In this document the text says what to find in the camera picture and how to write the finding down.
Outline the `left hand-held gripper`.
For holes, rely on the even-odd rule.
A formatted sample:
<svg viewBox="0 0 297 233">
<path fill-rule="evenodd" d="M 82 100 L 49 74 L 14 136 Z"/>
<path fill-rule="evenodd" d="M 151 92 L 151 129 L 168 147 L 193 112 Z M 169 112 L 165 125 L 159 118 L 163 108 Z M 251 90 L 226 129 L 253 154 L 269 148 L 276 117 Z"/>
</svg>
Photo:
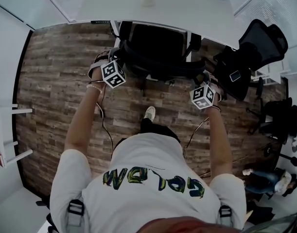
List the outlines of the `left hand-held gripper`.
<svg viewBox="0 0 297 233">
<path fill-rule="evenodd" d="M 126 82 L 124 71 L 117 60 L 117 53 L 119 51 L 119 48 L 113 48 L 101 52 L 96 56 L 87 73 L 90 78 L 89 84 L 105 83 L 114 89 Z M 93 78 L 93 72 L 95 70 L 100 70 L 100 78 Z"/>
</svg>

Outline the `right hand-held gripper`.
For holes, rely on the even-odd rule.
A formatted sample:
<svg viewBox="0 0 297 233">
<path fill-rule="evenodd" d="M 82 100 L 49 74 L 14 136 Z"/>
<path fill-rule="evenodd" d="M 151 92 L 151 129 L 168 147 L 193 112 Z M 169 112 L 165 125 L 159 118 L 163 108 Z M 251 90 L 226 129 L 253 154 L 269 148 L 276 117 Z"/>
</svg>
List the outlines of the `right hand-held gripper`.
<svg viewBox="0 0 297 233">
<path fill-rule="evenodd" d="M 193 79 L 194 89 L 190 91 L 191 102 L 199 109 L 203 110 L 213 106 L 214 98 L 220 102 L 222 96 L 214 89 L 211 74 L 203 72 Z"/>
</svg>

